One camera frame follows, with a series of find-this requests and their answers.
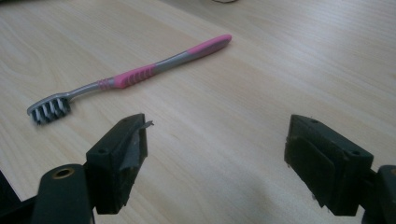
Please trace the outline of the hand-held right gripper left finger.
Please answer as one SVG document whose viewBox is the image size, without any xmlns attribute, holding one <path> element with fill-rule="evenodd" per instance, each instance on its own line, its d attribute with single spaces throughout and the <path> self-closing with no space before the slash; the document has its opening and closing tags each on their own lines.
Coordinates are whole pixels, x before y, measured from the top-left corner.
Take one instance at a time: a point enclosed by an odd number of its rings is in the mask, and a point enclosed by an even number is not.
<svg viewBox="0 0 396 224">
<path fill-rule="evenodd" d="M 115 215 L 130 193 L 148 156 L 146 121 L 140 113 L 121 119 L 87 153 L 85 163 L 92 205 L 100 215 Z"/>
</svg>

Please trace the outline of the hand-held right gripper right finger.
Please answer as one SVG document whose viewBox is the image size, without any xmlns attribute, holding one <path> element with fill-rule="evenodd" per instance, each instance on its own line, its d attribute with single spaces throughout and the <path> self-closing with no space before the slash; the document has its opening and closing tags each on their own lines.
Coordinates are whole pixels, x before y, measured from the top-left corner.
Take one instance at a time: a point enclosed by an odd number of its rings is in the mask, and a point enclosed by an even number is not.
<svg viewBox="0 0 396 224">
<path fill-rule="evenodd" d="M 357 213 L 360 183 L 374 160 L 371 153 L 315 119 L 293 115 L 284 160 L 319 205 L 336 216 Z"/>
</svg>

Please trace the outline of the pink and grey toothbrush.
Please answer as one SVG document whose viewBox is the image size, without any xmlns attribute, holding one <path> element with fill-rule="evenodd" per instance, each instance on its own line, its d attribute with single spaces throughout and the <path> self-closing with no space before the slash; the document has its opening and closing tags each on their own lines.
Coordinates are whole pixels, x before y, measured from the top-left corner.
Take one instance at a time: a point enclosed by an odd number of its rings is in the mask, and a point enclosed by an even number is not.
<svg viewBox="0 0 396 224">
<path fill-rule="evenodd" d="M 70 102 L 80 95 L 94 91 L 124 89 L 133 86 L 161 72 L 224 49 L 231 40 L 231 35 L 220 35 L 162 61 L 145 65 L 114 77 L 100 79 L 72 91 L 52 94 L 29 106 L 27 115 L 36 125 L 51 123 L 67 116 L 71 111 Z"/>
</svg>

